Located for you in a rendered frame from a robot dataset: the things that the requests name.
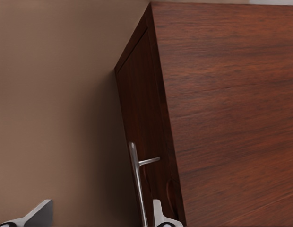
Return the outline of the dark wooden drawer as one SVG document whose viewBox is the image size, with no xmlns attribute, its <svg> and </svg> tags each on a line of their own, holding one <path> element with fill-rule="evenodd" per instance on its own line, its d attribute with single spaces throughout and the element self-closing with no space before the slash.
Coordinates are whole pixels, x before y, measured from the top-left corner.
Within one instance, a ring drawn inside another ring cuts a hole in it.
<svg viewBox="0 0 293 227">
<path fill-rule="evenodd" d="M 127 143 L 135 144 L 140 161 L 160 158 L 140 167 L 147 222 L 150 226 L 154 224 L 154 199 L 161 201 L 165 216 L 176 218 L 172 198 L 168 197 L 172 178 L 147 31 L 118 71 L 116 79 Z"/>
</svg>

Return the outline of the dark brown wooden cabinet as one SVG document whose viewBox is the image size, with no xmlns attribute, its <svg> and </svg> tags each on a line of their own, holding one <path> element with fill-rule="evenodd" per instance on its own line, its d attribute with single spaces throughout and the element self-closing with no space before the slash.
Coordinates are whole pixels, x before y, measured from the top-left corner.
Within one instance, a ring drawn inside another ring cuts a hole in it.
<svg viewBox="0 0 293 227">
<path fill-rule="evenodd" d="M 187 227 L 293 227 L 293 6 L 150 2 L 172 178 Z"/>
</svg>

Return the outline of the silver bar drawer handle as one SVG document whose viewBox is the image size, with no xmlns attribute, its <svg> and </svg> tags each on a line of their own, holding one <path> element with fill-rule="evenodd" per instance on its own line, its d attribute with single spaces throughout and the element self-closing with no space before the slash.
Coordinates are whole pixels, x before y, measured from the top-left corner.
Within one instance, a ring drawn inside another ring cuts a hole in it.
<svg viewBox="0 0 293 227">
<path fill-rule="evenodd" d="M 140 214 L 142 218 L 142 227 L 148 227 L 147 214 L 146 214 L 145 203 L 143 199 L 140 167 L 143 165 L 157 162 L 160 160 L 160 157 L 154 157 L 151 159 L 139 161 L 138 155 L 137 155 L 137 148 L 134 142 L 129 142 L 129 153 L 130 153 L 130 159 L 132 163 L 132 170 L 134 174 L 134 182 L 138 191 L 138 204 L 140 207 Z"/>
</svg>

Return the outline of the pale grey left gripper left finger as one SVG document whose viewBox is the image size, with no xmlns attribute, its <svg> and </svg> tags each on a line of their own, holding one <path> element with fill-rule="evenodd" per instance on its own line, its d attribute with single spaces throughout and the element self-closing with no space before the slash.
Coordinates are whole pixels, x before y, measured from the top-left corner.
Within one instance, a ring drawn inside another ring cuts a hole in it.
<svg viewBox="0 0 293 227">
<path fill-rule="evenodd" d="M 21 218 L 9 220 L 0 227 L 52 227 L 53 200 L 46 199 Z"/>
</svg>

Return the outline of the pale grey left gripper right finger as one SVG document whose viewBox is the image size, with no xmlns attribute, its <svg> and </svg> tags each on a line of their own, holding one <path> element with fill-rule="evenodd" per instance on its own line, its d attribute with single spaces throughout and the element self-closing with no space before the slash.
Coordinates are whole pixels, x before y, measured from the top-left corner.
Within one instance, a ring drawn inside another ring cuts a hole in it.
<svg viewBox="0 0 293 227">
<path fill-rule="evenodd" d="M 182 227 L 182 223 L 163 214 L 160 200 L 153 200 L 154 226 L 155 227 Z"/>
</svg>

